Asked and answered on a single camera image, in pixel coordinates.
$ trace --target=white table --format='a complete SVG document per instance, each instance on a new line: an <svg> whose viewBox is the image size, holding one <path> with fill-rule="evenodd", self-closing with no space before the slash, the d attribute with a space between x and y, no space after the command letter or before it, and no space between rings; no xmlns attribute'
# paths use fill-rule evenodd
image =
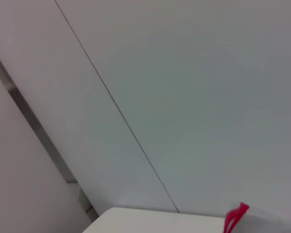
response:
<svg viewBox="0 0 291 233"><path fill-rule="evenodd" d="M221 233L224 218L112 208L83 233Z"/></svg>

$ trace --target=panel seam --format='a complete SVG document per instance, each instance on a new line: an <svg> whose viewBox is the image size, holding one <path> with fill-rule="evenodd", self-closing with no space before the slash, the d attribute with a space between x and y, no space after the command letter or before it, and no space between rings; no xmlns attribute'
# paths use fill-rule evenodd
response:
<svg viewBox="0 0 291 233"><path fill-rule="evenodd" d="M64 12L62 11L62 9L61 9L60 5L58 4L57 0L54 0L54 1L55 1L55 3L56 3L57 7L59 8L60 12L62 13L62 15L63 15L64 19L66 20L67 24L69 25L69 27L70 27L70 29L71 29L72 33L74 34L75 38L77 39L77 41L78 41L79 45L81 46L81 48L82 48L83 52L85 53L86 57L88 58L88 60L90 61L90 63L91 63L91 65L92 65L92 67L94 68L94 70L96 71L97 75L99 76L99 78L100 78L100 80L101 80L102 84L104 85L104 87L106 88L107 92L109 93L109 96L111 97L111 99L112 99L113 103L116 105L116 108L118 109L119 113L121 114L122 118L124 119L124 121L125 121L126 125L128 126L128 128L129 128L129 130L130 130L131 134L134 136L134 138L135 138L136 142L138 143L138 145L139 145L139 147L140 147L141 151L143 152L143 154L145 155L145 157L146 157L147 161L149 162L150 166L152 167L152 169L153 169L153 171L154 171L155 175L157 176L157 178L158 178L158 179L159 179L159 181L161 182L161 184L162 184L163 188L165 189L165 191L166 191L167 195L169 196L169 198L170 198L171 202L173 203L173 205L174 205L175 209L177 210L177 212L178 212L178 213L180 213L180 212L179 212L179 210L178 210L178 208L177 208L177 206L176 206L176 204L174 203L174 201L172 200L172 198L171 198L170 194L168 193L168 191L167 191L167 189L166 189L165 185L163 184L162 180L160 179L159 175L157 174L156 170L154 169L154 166L151 164L151 162L150 162L150 160L149 160L148 156L146 155L146 152L144 151L144 149L142 148L141 144L139 143L139 141L138 141L138 139L137 139L137 137L136 137L135 133L132 131L132 129L131 129L130 125L128 124L128 122L127 122L126 118L124 117L124 115L123 115L122 111L120 110L120 108L118 107L117 103L115 102L115 100L114 100L114 98L113 98L113 96L112 96L111 92L109 91L109 89L107 88L107 86L106 86L105 82L103 81L103 79L101 78L100 74L98 73L98 71L97 71L96 67L94 66L94 64L93 64L93 62L92 62L91 58L89 57L89 55L87 54L87 52L86 52L85 48L83 47L83 45L82 45L81 41L79 40L79 38L78 38L78 36L77 36L77 34L74 32L74 30L73 30L73 28L72 28L71 24L69 23L69 21L68 21L67 17L65 16Z"/></svg>

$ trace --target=white wall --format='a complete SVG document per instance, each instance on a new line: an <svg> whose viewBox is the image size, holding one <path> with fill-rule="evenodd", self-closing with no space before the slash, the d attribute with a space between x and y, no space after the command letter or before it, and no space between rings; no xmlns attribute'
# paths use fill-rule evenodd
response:
<svg viewBox="0 0 291 233"><path fill-rule="evenodd" d="M0 81L0 233L81 233L89 225Z"/></svg>
<svg viewBox="0 0 291 233"><path fill-rule="evenodd" d="M0 60L98 214L176 211L53 0L0 0Z"/></svg>
<svg viewBox="0 0 291 233"><path fill-rule="evenodd" d="M291 0L58 0L182 213L291 217Z"/></svg>

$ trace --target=red object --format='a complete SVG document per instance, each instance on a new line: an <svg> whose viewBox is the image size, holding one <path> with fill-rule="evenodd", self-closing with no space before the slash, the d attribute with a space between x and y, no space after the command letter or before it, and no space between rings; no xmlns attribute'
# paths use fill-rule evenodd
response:
<svg viewBox="0 0 291 233"><path fill-rule="evenodd" d="M241 202L238 208L229 211L225 217L223 233L231 233L233 228L236 226L236 224L239 222L239 220L242 218L242 216L246 213L246 211L249 208L250 208L249 205L246 205L245 203Z"/></svg>

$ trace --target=white surface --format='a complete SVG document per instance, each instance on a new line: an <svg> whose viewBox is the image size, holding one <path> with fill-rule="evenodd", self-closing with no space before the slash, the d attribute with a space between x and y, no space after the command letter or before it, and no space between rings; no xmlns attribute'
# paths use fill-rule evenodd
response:
<svg viewBox="0 0 291 233"><path fill-rule="evenodd" d="M176 211L54 0L0 0L0 59L98 214Z"/></svg>
<svg viewBox="0 0 291 233"><path fill-rule="evenodd" d="M291 0L58 0L182 213L291 218Z"/></svg>
<svg viewBox="0 0 291 233"><path fill-rule="evenodd" d="M81 233L89 225L0 81L0 233Z"/></svg>
<svg viewBox="0 0 291 233"><path fill-rule="evenodd" d="M112 208L84 233L221 233L224 218Z"/></svg>

